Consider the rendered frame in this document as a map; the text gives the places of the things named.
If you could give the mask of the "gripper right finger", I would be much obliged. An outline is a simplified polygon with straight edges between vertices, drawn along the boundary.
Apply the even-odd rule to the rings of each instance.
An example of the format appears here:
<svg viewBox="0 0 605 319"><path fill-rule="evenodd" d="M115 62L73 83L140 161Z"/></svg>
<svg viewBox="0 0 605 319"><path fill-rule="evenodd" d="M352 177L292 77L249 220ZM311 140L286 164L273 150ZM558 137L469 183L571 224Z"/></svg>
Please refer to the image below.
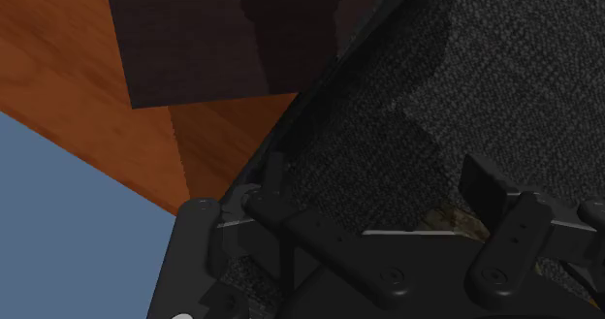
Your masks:
<svg viewBox="0 0 605 319"><path fill-rule="evenodd" d="M508 310L524 297L546 294L543 280L530 280L539 257L563 269L605 310L605 199L570 208L545 192L513 184L488 159L463 159L459 191L490 236L471 264L466 282L485 308Z"/></svg>

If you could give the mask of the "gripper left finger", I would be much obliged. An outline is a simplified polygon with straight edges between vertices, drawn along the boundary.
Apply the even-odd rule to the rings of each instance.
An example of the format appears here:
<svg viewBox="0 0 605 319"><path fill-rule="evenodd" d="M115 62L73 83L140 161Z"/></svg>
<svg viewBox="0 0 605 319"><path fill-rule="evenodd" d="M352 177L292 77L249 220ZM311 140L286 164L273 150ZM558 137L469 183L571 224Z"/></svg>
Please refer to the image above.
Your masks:
<svg viewBox="0 0 605 319"><path fill-rule="evenodd" d="M211 270L214 231L223 214L241 213L273 232L282 249L302 248L375 306L401 306L410 291L402 269L392 261L371 258L361 239L316 211L283 204L282 172L282 155L272 155L264 183L241 188L250 195L248 206L230 208L211 198L196 198L179 208L146 319L252 319L248 298Z"/></svg>

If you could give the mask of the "brown mottled object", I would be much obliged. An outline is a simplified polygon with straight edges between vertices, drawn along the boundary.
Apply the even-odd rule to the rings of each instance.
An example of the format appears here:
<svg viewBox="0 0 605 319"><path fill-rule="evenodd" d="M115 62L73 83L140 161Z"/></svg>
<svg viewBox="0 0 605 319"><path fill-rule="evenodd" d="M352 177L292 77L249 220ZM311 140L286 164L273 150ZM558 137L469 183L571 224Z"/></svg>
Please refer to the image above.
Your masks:
<svg viewBox="0 0 605 319"><path fill-rule="evenodd" d="M465 237L485 241L490 233L474 215L454 207L431 209L417 227L418 230L452 231Z"/></svg>

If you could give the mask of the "dark grey fabric sofa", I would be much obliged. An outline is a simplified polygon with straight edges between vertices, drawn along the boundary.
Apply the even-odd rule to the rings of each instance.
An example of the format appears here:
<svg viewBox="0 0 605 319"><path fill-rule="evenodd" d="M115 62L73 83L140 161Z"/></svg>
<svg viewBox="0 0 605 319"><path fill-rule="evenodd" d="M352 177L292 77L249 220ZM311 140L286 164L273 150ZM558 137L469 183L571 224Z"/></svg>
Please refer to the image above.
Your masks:
<svg viewBox="0 0 605 319"><path fill-rule="evenodd" d="M252 319L605 319L546 257L530 271L546 294L485 308L466 274L488 239L417 229L440 207L479 219L459 191L468 154L566 207L605 199L605 0L383 0L229 194L248 206L241 188L264 183L274 154L281 202L361 239L371 258L402 269L410 291L400 307L379 308L252 219L223 274Z"/></svg>

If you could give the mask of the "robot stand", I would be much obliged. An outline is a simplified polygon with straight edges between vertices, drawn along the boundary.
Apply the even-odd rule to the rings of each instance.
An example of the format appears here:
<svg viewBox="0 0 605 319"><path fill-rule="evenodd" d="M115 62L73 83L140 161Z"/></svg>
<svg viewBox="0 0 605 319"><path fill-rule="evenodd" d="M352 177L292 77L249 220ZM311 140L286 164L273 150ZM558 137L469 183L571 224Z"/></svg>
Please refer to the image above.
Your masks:
<svg viewBox="0 0 605 319"><path fill-rule="evenodd" d="M132 108L306 90L340 0L109 0Z"/></svg>

